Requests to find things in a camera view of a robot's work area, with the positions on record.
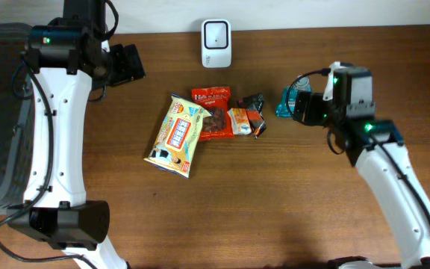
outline red package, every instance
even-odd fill
[[[230,116],[227,114],[230,96],[230,87],[192,89],[193,101],[212,113],[212,117],[203,119],[199,141],[235,137],[231,131]]]

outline yellow snack bag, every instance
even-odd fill
[[[188,178],[203,119],[209,116],[210,112],[202,106],[172,94],[169,112],[163,119],[149,157],[144,160]]]

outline wooden table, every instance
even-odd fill
[[[317,265],[344,256],[399,262],[396,243],[364,180],[326,145],[326,130],[277,118],[297,75],[350,61],[373,73],[378,117],[394,119],[430,197],[430,26],[321,28],[233,33],[227,69],[200,63],[199,33],[115,36],[135,43],[147,77],[109,89],[87,106],[84,181],[89,200],[110,204],[118,254],[143,268]],[[311,78],[322,92],[325,78]],[[268,129],[258,139],[199,143],[190,179],[143,161],[170,93],[228,85],[235,98],[262,92]],[[3,228],[12,250],[58,255]],[[72,261],[46,268],[75,268]],[[0,268],[41,268],[0,251]]]

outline white background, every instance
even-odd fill
[[[232,30],[430,24],[430,0],[113,0],[117,33],[199,31],[204,19]],[[47,24],[63,0],[0,0],[0,22]],[[107,24],[113,17],[107,7]]]

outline blue package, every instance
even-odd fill
[[[283,90],[283,93],[281,95],[281,102],[276,107],[276,116],[278,117],[290,117],[290,113],[287,110],[287,104],[286,104],[286,96],[287,91],[289,87],[286,87]],[[290,106],[290,110],[295,110],[295,102],[296,102],[296,95],[298,94],[299,90],[304,90],[311,92],[311,86],[310,86],[310,79],[309,78],[302,78],[298,82],[296,82],[295,86],[290,92],[290,98],[288,99],[288,105]]]

